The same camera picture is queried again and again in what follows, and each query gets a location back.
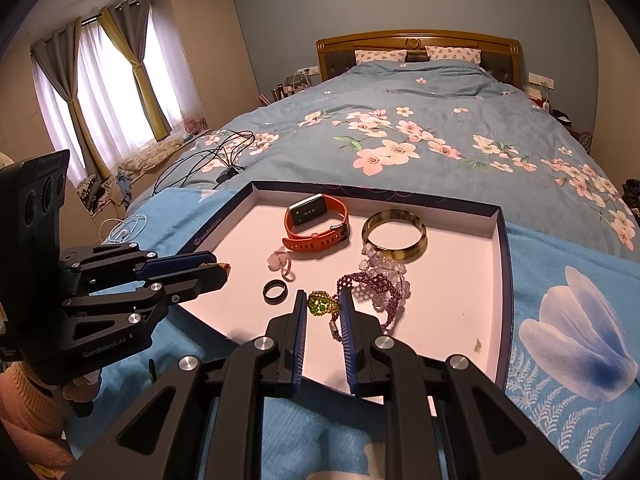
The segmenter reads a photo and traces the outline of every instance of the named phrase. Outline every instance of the metal screw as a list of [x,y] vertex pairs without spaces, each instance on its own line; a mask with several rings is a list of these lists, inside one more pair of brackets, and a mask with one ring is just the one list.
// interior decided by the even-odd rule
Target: metal screw
[[258,349],[258,350],[270,350],[271,348],[273,348],[274,345],[274,341],[273,339],[271,339],[270,337],[267,337],[265,335],[263,335],[262,337],[259,337],[258,339],[256,339],[254,341],[254,346]]
[[466,370],[469,366],[469,359],[463,355],[453,355],[449,359],[449,364],[454,370]]
[[395,345],[396,342],[388,335],[380,335],[375,339],[373,344],[382,350],[389,350],[390,348],[393,348],[393,345]]
[[193,370],[196,366],[198,366],[198,358],[194,357],[192,355],[187,355],[186,357],[183,357],[182,359],[180,359],[180,361],[178,362],[178,366],[180,367],[180,370],[184,370],[185,372],[191,372],[191,370]]

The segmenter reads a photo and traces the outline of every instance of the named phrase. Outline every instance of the gray wall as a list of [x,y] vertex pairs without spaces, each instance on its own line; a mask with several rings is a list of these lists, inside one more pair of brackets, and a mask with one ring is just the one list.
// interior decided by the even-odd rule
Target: gray wall
[[520,41],[525,74],[555,81],[552,106],[593,131],[598,62],[588,0],[234,0],[260,92],[318,64],[316,40],[444,28]]

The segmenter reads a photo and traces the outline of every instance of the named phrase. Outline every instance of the bed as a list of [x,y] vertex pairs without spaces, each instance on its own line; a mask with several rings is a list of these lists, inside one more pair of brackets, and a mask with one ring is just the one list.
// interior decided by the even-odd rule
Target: bed
[[[476,48],[481,63],[429,61],[426,45]],[[408,51],[405,62],[356,65],[355,50],[397,49]],[[510,367],[500,386],[583,478],[631,467],[640,447],[638,226],[602,169],[520,90],[518,41],[383,31],[320,40],[318,59],[322,84],[239,116],[186,150],[182,157],[208,150],[234,130],[256,135],[238,161],[244,171],[229,181],[217,183],[224,168],[209,160],[193,174],[175,170],[171,181],[188,176],[184,186],[143,194],[130,209],[148,217],[136,241],[177,253],[255,180],[500,205],[514,285]],[[67,429],[76,453],[148,385],[150,357],[162,367],[185,352],[212,358],[233,348],[181,309],[154,341],[104,371],[94,415]],[[262,477],[381,478],[382,435],[379,406],[305,383],[294,400],[267,400]]]

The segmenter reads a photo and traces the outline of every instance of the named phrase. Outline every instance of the white tray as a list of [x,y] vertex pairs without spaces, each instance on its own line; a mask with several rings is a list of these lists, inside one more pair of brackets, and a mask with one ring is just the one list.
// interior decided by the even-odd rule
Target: white tray
[[[294,254],[295,280],[289,283],[289,295],[283,303],[269,305],[262,298],[262,288],[280,278],[280,273],[271,272],[266,260],[286,236],[286,208],[316,192],[343,200],[350,212],[351,238],[323,253]],[[411,297],[390,334],[423,356],[444,360],[455,353],[467,355],[500,385],[508,366],[513,298],[506,232],[497,206],[418,194],[254,182],[181,251],[209,250],[219,262],[231,264],[222,290],[182,306],[239,344],[263,335],[272,317],[292,311],[297,290],[334,294],[338,278],[357,272],[364,258],[364,221],[390,208],[418,215],[428,228],[426,252],[406,264]],[[322,232],[335,224],[336,217],[332,218],[305,225],[302,232]],[[418,237],[413,226],[401,222],[381,225],[372,233],[372,241],[392,248],[409,246]],[[356,302],[356,309],[376,314],[370,302]],[[381,322],[386,319],[385,312],[377,316]],[[348,393],[342,345],[332,338],[329,318],[308,316],[303,375]]]

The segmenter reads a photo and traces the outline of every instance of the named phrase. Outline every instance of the wooden headboard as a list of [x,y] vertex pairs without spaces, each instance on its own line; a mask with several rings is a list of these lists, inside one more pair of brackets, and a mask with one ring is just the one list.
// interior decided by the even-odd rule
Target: wooden headboard
[[356,65],[355,50],[407,49],[407,62],[428,61],[427,45],[462,46],[482,51],[480,66],[503,83],[522,88],[520,42],[454,30],[380,30],[316,41],[322,81]]

